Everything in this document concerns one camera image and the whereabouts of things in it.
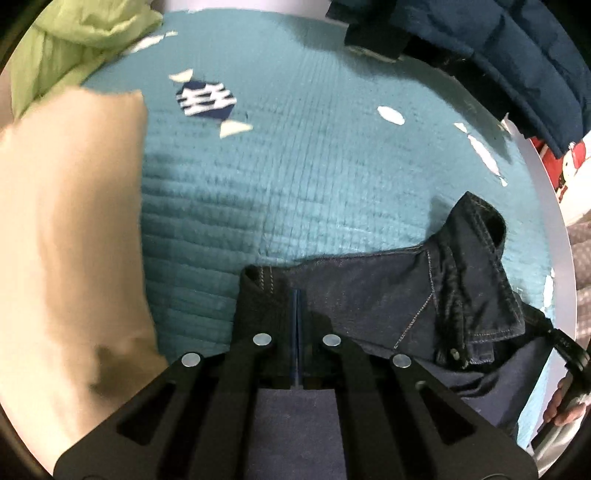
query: quilted fabric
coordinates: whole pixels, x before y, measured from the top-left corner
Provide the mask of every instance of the quilted fabric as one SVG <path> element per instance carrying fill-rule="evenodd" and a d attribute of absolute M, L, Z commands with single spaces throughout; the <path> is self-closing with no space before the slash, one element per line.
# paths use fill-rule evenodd
<path fill-rule="evenodd" d="M 473 60 L 556 155 L 591 130 L 591 71 L 540 0 L 398 0 L 391 23 Z"/>
<path fill-rule="evenodd" d="M 456 81 L 413 59 L 358 57 L 343 47 L 345 29 L 323 22 L 235 10 L 164 20 L 162 32 L 177 36 L 104 67 L 86 86 L 141 89 L 148 106 L 142 241 L 169 360 L 227 348 L 247 264 L 417 244 L 468 190 L 504 216 L 509 280 L 542 306 L 550 256 L 527 167 Z M 188 68 L 196 80 L 223 82 L 237 98 L 230 119 L 253 130 L 220 139 L 219 121 L 186 117 L 168 75 Z M 384 120 L 379 106 L 404 125 Z M 454 122 L 491 152 L 506 187 Z M 542 379 L 525 436 L 544 388 Z"/>

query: human hand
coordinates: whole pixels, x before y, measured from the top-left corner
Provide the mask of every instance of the human hand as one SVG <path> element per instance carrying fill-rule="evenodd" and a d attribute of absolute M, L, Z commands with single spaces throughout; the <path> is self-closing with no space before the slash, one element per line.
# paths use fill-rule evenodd
<path fill-rule="evenodd" d="M 544 421 L 546 423 L 554 421 L 554 425 L 561 427 L 562 425 L 572 423 L 585 415 L 587 405 L 584 403 L 558 415 L 558 407 L 562 403 L 564 394 L 568 390 L 569 385 L 570 382 L 567 382 L 566 378 L 563 378 L 560 382 L 558 382 L 558 389 L 556 392 L 554 392 L 554 395 L 552 395 L 552 399 L 548 403 L 548 407 L 546 407 L 546 411 L 544 412 Z"/>

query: dark blue fabric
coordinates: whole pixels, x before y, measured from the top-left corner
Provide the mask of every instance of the dark blue fabric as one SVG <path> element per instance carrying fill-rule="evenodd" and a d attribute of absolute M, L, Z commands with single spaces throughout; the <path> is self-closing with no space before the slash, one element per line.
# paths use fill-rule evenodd
<path fill-rule="evenodd" d="M 360 21 L 380 0 L 338 0 Z M 552 151 L 591 131 L 591 72 L 540 0 L 390 0 L 390 24 L 470 59 L 524 111 Z"/>
<path fill-rule="evenodd" d="M 183 92 L 185 90 L 202 90 L 207 85 L 215 85 L 215 83 L 211 84 L 211 83 L 206 83 L 206 82 L 200 82 L 199 80 L 191 80 L 189 82 L 186 82 L 183 85 L 183 87 L 177 92 L 178 104 L 181 105 L 181 103 L 183 101 L 187 100 L 186 98 L 180 98 L 180 96 L 183 94 Z M 199 97 L 203 98 L 203 99 L 211 98 L 211 93 L 204 93 L 202 95 L 199 95 Z M 228 94 L 226 95 L 226 98 L 234 98 L 234 96 L 228 92 Z M 211 106 L 212 109 L 206 110 L 205 112 L 195 113 L 191 116 L 202 116 L 202 117 L 207 117 L 207 118 L 214 118 L 217 120 L 227 120 L 230 117 L 230 113 L 232 113 L 232 109 L 234 108 L 234 105 L 227 105 L 222 108 L 215 108 L 214 104 L 215 104 L 215 100 L 203 101 L 201 103 L 201 105 Z M 186 110 L 187 107 L 181 106 L 181 109 Z"/>
<path fill-rule="evenodd" d="M 233 341 L 279 329 L 286 285 L 375 356 L 405 353 L 481 416 L 514 434 L 550 353 L 549 320 L 511 290 L 502 216 L 466 193 L 425 243 L 241 275 Z"/>

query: contrast stitching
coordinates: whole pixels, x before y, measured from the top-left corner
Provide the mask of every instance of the contrast stitching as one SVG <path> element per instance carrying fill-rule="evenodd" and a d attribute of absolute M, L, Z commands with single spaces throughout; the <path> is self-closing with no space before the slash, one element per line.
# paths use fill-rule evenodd
<path fill-rule="evenodd" d="M 431 254 L 427 250 L 427 263 L 429 264 L 429 282 L 431 282 L 431 295 L 433 296 L 433 305 L 435 306 L 435 313 L 439 315 L 437 311 L 437 296 L 435 295 L 435 285 L 433 284 L 433 273 L 431 272 Z"/>
<path fill-rule="evenodd" d="M 433 293 L 431 293 L 428 297 L 427 300 L 425 300 L 425 303 L 423 303 L 423 306 L 421 308 L 419 308 L 417 314 L 414 316 L 414 318 L 412 319 L 412 321 L 408 324 L 408 326 L 406 327 L 406 329 L 402 332 L 402 335 L 400 336 L 400 338 L 398 339 L 398 342 L 396 342 L 394 344 L 394 350 L 396 350 L 398 348 L 398 345 L 400 345 L 400 342 L 402 342 L 402 340 L 404 339 L 404 337 L 406 337 L 406 334 L 408 333 L 408 331 L 413 327 L 414 322 L 417 321 L 418 316 L 421 314 L 421 312 L 425 309 L 425 307 L 427 306 L 427 304 L 429 303 L 429 300 L 431 300 L 431 298 L 433 297 Z"/>

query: finger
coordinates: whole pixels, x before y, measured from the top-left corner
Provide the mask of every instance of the finger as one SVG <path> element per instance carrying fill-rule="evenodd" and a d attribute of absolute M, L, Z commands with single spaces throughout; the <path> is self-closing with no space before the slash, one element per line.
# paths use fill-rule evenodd
<path fill-rule="evenodd" d="M 556 408 L 556 406 L 552 404 L 548 405 L 548 408 L 546 408 L 546 411 L 544 412 L 544 421 L 548 423 L 557 415 L 557 413 L 558 409 Z"/>
<path fill-rule="evenodd" d="M 558 406 L 562 403 L 563 398 L 564 394 L 562 393 L 562 390 L 557 390 L 554 392 L 554 395 L 552 395 L 550 404 L 558 408 Z"/>
<path fill-rule="evenodd" d="M 557 427 L 561 427 L 562 425 L 566 425 L 568 423 L 572 423 L 575 420 L 578 420 L 583 415 L 585 415 L 586 406 L 585 405 L 577 405 L 575 408 L 571 408 L 568 412 L 561 413 L 554 419 L 554 424 Z"/>

